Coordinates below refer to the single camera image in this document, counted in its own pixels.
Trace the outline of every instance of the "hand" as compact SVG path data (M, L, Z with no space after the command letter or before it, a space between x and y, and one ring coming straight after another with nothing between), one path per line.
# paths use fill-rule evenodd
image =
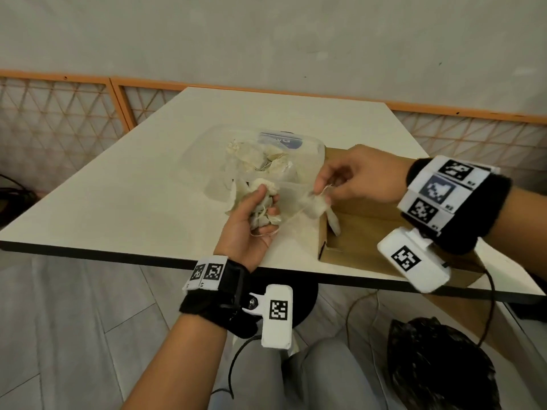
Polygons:
M414 159L398 157L365 145L355 145L338 158L328 159L319 171L313 192L335 187L328 203L349 198L398 202L407 192L407 173Z
M249 272L254 271L266 254L270 244L274 240L273 234L279 226L268 225L260 227L250 233L249 217L254 208L266 196L266 186L262 184L258 190L248 194L237 206L222 229L221 237L218 239L215 255L228 256L229 259L241 263ZM277 203L279 195L273 197ZM270 207L268 214L277 215L279 209Z

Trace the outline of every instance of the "person's right arm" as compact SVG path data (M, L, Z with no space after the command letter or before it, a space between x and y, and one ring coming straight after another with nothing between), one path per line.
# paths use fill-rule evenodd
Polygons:
M407 173L414 161L356 145L325 162L314 192L332 184L333 203L349 198L398 203L407 192ZM512 187L485 241L547 280L547 197Z

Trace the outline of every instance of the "person's left hand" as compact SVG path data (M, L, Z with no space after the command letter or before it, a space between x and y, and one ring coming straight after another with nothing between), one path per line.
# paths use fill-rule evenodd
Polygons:
M245 196L230 214L213 253L228 256L230 260L241 263L249 272L254 271L262 262L274 240L274 232L279 227L268 225L254 230L253 234L257 234L256 236L250 233L249 217L254 208L264 199L266 192L266 186L262 184L258 190ZM278 199L279 195L274 196L273 202L276 203ZM268 214L277 215L279 209L270 207Z

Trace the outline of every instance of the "black plastic bag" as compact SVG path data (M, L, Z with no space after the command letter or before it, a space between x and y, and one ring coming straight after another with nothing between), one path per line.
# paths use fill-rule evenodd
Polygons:
M391 322L387 366L393 388L409 410L501 409L488 355L435 317Z

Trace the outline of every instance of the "geometric mesh grille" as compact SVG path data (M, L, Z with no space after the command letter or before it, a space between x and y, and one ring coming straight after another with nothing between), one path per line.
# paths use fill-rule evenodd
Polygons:
M429 156L446 155L502 168L528 190L547 193L547 126L393 111Z
M140 124L181 91L124 86L135 122Z
M101 83L0 77L0 173L52 191L123 135Z

